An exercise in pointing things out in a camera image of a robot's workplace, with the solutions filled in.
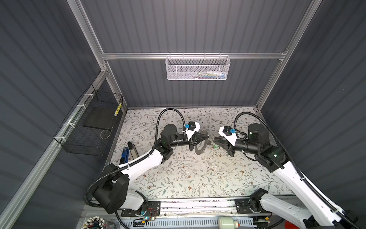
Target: red object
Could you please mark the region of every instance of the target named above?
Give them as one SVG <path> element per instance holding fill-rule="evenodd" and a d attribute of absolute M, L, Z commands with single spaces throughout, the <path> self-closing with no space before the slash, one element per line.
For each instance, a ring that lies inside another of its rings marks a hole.
<path fill-rule="evenodd" d="M 285 229 L 299 229 L 299 228 L 286 220 Z"/>

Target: yellow label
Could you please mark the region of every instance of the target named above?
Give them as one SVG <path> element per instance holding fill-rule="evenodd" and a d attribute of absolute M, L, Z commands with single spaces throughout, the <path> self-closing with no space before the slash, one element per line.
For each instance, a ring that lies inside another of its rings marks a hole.
<path fill-rule="evenodd" d="M 122 107 L 122 103 L 120 103 L 120 104 L 118 105 L 117 110 L 116 110 L 116 112 L 115 112 L 115 116 L 117 116 L 117 115 L 118 115 L 118 112 L 119 112 L 119 110 L 121 109 L 121 107 Z"/>

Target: black wire basket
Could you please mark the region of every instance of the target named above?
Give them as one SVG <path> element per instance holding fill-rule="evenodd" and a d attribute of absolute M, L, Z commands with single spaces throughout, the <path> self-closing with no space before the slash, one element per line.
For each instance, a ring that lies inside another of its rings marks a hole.
<path fill-rule="evenodd" d="M 66 125 L 66 131 L 62 136 L 57 136 L 58 130 L 54 139 L 69 153 L 108 154 L 122 119 L 122 101 L 120 94 L 94 90 L 83 105 L 73 107 L 72 111 L 77 109 L 76 115 L 69 122 L 69 115 L 65 118 L 59 130 Z M 93 124 L 98 121 L 104 122 L 104 126 Z"/>

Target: black cable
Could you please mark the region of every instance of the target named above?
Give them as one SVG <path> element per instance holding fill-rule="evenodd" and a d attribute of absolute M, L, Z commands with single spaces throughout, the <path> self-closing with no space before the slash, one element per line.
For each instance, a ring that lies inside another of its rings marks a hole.
<path fill-rule="evenodd" d="M 280 147 L 283 149 L 283 151 L 285 152 L 286 156 L 289 158 L 289 160 L 291 161 L 291 163 L 293 164 L 296 172 L 298 173 L 298 175 L 300 176 L 301 180 L 305 182 L 305 184 L 315 193 L 315 195 L 317 195 L 319 197 L 319 199 L 321 199 L 333 212 L 336 212 L 337 209 L 329 202 L 327 201 L 307 180 L 307 178 L 305 178 L 304 174 L 300 171 L 300 169 L 297 167 L 297 165 L 294 162 L 294 159 L 291 157 L 291 155 L 288 153 L 288 151 L 286 150 L 286 148 L 284 147 L 284 145 L 280 142 L 280 140 L 278 139 L 278 137 L 274 134 L 274 132 L 269 128 L 269 126 L 264 122 L 264 120 L 262 120 L 258 115 L 253 114 L 251 112 L 241 112 L 239 113 L 235 119 L 234 119 L 234 129 L 236 130 L 236 122 L 238 121 L 239 117 L 247 114 L 247 115 L 251 115 L 255 118 L 257 118 L 259 121 L 261 121 L 263 123 L 263 125 L 269 130 L 269 132 L 272 134 L 273 138 L 275 139 L 275 141 L 280 145 Z M 353 221 L 351 221 L 350 219 L 348 219 L 347 216 L 343 215 L 342 213 L 340 213 L 339 211 L 336 213 L 341 219 L 343 219 L 344 221 L 346 221 L 348 224 L 350 224 L 352 227 L 354 227 L 355 229 L 361 229 L 359 226 L 357 226 Z"/>
<path fill-rule="evenodd" d="M 253 158 L 248 157 L 248 156 L 245 154 L 245 152 L 244 152 L 244 151 L 242 151 L 242 152 L 243 152 L 244 156 L 246 156 L 249 160 L 252 160 L 252 161 L 254 161 L 254 162 L 256 162 L 256 161 L 257 161 L 257 160 L 255 160 L 255 159 L 253 159 Z"/>
<path fill-rule="evenodd" d="M 280 219 L 280 221 L 278 221 L 277 223 L 275 223 L 275 224 L 272 224 L 272 225 L 270 225 L 270 226 L 268 226 L 268 227 L 266 227 L 266 228 L 260 228 L 260 229 L 272 229 L 272 228 L 274 228 L 274 227 L 276 227 L 276 226 L 278 226 L 278 225 L 280 225 L 283 221 L 285 221 L 285 219 Z"/>
<path fill-rule="evenodd" d="M 122 220 L 121 220 L 121 218 L 119 217 L 119 215 L 118 215 L 118 213 L 117 213 L 117 211 L 115 212 L 115 214 L 116 214 L 116 217 L 117 217 L 117 219 L 118 219 L 118 222 L 122 225 L 122 227 L 124 227 L 125 229 L 129 229 L 123 222 L 122 222 Z"/>
<path fill-rule="evenodd" d="M 111 172 L 109 172 L 109 173 L 107 173 L 107 174 L 104 174 L 103 176 L 101 176 L 101 177 L 99 177 L 98 179 L 96 179 L 87 189 L 86 189 L 86 191 L 85 191 L 85 194 L 84 194 L 84 202 L 87 204 L 87 205 L 89 205 L 89 206 L 92 206 L 92 207 L 103 207 L 101 204 L 96 204 L 96 203 L 93 203 L 93 202 L 91 202 L 89 199 L 88 199 L 88 194 L 89 194 L 89 192 L 90 192 L 90 190 L 92 189 L 92 187 L 96 184 L 96 183 L 98 183 L 101 179 L 104 179 L 105 177 L 108 177 L 108 176 L 110 176 L 110 175 L 113 175 L 113 174 L 115 174 L 115 173 L 117 173 L 117 172 L 120 172 L 120 171 L 122 171 L 122 170 L 125 170 L 125 169 L 127 169 L 128 168 L 128 166 L 124 166 L 124 167 L 122 167 L 122 168 L 118 168 L 118 169 L 115 169 L 115 170 L 113 170 L 113 171 L 111 171 Z"/>
<path fill-rule="evenodd" d="M 245 132 L 241 132 L 241 131 L 239 131 L 239 130 L 236 130 L 236 131 L 238 131 L 238 133 L 237 133 L 237 134 L 244 135 L 244 137 L 243 137 L 243 138 L 241 138 L 241 139 L 246 139 L 246 138 L 248 137 L 248 134 L 247 134 L 247 133 L 245 133 Z"/>
<path fill-rule="evenodd" d="M 150 150 L 149 154 L 152 154 L 152 153 L 153 153 L 153 151 L 154 151 L 154 149 L 155 149 L 155 146 L 156 146 L 156 143 L 157 143 L 157 140 L 158 140 L 158 131 L 159 131 L 159 122 L 160 122 L 160 118 L 161 118 L 161 116 L 163 115 L 163 113 L 164 113 L 164 112 L 169 111 L 169 110 L 171 110 L 171 111 L 175 111 L 175 112 L 177 112 L 177 113 L 179 114 L 179 116 L 182 118 L 182 122 L 183 122 L 183 131 L 185 131 L 185 130 L 186 130 L 186 122 L 185 122 L 185 120 L 184 120 L 183 115 L 182 115 L 182 114 L 181 114 L 177 109 L 175 109 L 175 108 L 165 108 L 165 109 L 164 109 L 164 110 L 159 114 L 159 117 L 158 117 L 158 119 L 157 119 L 157 121 L 156 121 L 154 145 L 153 145 L 152 149 Z M 184 140 L 184 141 L 186 140 L 186 135 L 185 135 L 185 134 L 183 134 L 183 140 Z"/>

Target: small item in basket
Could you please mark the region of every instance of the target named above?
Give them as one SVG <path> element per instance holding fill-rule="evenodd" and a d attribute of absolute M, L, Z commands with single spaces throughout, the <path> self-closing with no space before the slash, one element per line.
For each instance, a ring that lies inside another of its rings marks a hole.
<path fill-rule="evenodd" d="M 120 103 L 120 104 L 118 105 L 117 110 L 116 110 L 116 112 L 115 112 L 115 116 L 117 116 L 117 115 L 118 115 L 118 112 L 119 112 L 119 110 L 121 109 L 121 107 L 122 107 L 122 103 Z"/>
<path fill-rule="evenodd" d="M 114 116 L 114 113 L 114 110 L 93 107 L 93 109 L 87 116 L 83 126 L 101 130 L 111 129 L 113 125 L 113 119 L 116 118 Z"/>

